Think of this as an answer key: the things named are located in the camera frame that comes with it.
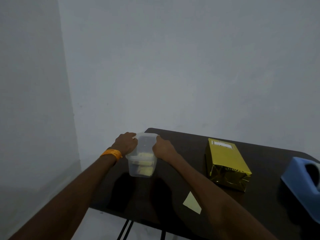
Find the hand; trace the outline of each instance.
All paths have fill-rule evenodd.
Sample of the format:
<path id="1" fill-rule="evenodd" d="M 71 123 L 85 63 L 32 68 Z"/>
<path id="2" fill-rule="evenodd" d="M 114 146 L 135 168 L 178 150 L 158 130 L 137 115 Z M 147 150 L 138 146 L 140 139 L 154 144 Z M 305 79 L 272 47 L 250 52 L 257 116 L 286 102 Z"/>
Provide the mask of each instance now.
<path id="1" fill-rule="evenodd" d="M 121 134 L 109 149 L 115 149 L 121 152 L 121 155 L 125 155 L 132 152 L 138 145 L 138 140 L 136 138 L 132 139 L 136 133 L 126 132 Z"/>
<path id="2" fill-rule="evenodd" d="M 162 139 L 160 136 L 157 136 L 157 142 L 154 144 L 152 150 L 156 157 L 161 158 L 167 163 L 178 154 L 171 142 Z"/>

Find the shiny gold wrapping paper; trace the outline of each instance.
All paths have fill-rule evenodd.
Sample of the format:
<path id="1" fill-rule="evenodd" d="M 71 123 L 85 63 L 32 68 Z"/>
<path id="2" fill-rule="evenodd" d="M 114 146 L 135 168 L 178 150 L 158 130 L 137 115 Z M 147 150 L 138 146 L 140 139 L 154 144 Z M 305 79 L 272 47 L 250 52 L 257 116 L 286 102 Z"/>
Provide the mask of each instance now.
<path id="1" fill-rule="evenodd" d="M 208 139 L 207 177 L 214 183 L 245 192 L 251 171 L 233 143 Z"/>

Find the person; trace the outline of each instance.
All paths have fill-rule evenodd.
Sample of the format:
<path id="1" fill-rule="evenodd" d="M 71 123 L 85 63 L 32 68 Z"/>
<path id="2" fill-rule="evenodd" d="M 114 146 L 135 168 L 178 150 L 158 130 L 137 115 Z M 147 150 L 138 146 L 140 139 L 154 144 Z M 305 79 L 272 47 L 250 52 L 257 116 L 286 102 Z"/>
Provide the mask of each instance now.
<path id="1" fill-rule="evenodd" d="M 138 145 L 135 133 L 121 134 L 109 148 L 125 156 Z M 170 164 L 190 185 L 218 238 L 276 239 L 258 220 L 204 175 L 192 168 L 168 140 L 157 136 L 156 157 Z M 117 162 L 117 154 L 100 156 L 90 167 L 48 202 L 10 240 L 71 239 L 81 223 L 95 189 Z"/>

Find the orange wristband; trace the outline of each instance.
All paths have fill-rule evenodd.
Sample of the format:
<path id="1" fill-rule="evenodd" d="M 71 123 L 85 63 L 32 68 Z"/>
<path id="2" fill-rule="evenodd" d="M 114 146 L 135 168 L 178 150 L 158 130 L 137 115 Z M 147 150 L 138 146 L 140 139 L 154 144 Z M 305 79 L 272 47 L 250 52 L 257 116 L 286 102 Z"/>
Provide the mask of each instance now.
<path id="1" fill-rule="evenodd" d="M 117 161 L 119 161 L 119 159 L 122 158 L 121 152 L 118 151 L 118 150 L 106 149 L 105 152 L 101 154 L 101 156 L 107 155 L 107 154 L 112 154 L 112 155 L 114 155 L 115 158 L 117 159 Z"/>

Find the transparent container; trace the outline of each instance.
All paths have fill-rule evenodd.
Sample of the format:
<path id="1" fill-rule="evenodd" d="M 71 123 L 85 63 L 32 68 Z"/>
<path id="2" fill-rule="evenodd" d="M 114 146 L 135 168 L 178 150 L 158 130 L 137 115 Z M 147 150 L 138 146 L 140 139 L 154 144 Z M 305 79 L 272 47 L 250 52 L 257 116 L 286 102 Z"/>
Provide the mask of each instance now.
<path id="1" fill-rule="evenodd" d="M 129 174 L 133 177 L 149 178 L 152 176 L 157 158 L 152 147 L 157 142 L 157 134 L 138 133 L 134 138 L 138 139 L 137 147 L 128 155 Z"/>

